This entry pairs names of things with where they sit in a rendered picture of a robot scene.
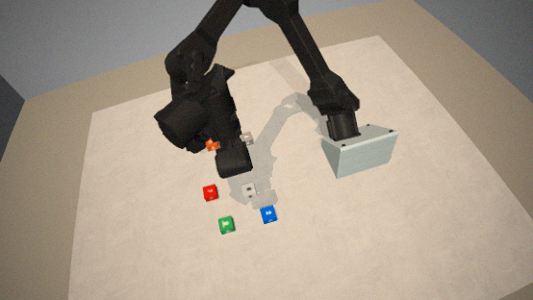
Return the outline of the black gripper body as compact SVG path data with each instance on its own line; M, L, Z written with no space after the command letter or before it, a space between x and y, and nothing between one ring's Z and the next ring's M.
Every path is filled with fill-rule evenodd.
M247 147L242 145L239 135L240 123L236 114L236 106L233 97L233 106L230 112L217 117L209 118L208 124L212 125L219 139L220 151L215 155L216 172L221 179L236 176L253 168Z

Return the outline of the green block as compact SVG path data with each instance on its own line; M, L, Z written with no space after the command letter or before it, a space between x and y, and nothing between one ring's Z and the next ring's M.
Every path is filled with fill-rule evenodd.
M219 230L224 235L236 231L233 217L227 216L218 220Z

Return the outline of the red block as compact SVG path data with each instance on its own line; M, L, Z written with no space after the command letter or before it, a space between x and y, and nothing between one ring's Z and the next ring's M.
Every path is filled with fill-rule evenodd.
M203 187L203 193L204 193L204 198L207 202L219 198L216 185L212 185L209 187Z

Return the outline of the blue block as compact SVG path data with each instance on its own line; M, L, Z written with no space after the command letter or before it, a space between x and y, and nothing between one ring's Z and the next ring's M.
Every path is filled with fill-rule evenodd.
M273 206L266 207L266 208L260 208L260 211L261 211L264 224L277 220L276 212Z

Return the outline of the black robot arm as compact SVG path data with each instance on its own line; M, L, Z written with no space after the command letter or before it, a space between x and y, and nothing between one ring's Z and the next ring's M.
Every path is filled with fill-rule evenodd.
M167 140L193 154L204 150L209 139L219 141L208 119L232 109L227 81L236 70L214 63L206 71L216 55L220 36L242 4L259 8L279 25L310 79L308 96L320 115L327 114L329 137L339 141L360 136L355 116L360 101L342 77L328 68L299 15L298 0L216 0L196 29L165 58L173 100L154 118Z

